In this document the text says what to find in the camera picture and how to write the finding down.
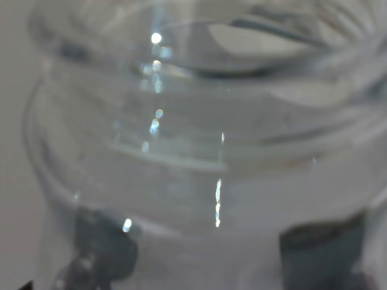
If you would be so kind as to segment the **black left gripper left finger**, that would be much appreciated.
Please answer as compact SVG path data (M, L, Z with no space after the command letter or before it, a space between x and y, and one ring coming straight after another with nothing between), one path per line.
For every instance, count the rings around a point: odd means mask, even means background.
M105 212L49 210L44 225L36 275L23 289L112 289L134 272L137 243Z

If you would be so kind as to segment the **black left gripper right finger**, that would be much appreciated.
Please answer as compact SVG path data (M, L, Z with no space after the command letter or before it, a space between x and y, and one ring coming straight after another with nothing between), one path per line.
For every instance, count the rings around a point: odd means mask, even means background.
M283 289L386 289L386 212L293 226L278 236Z

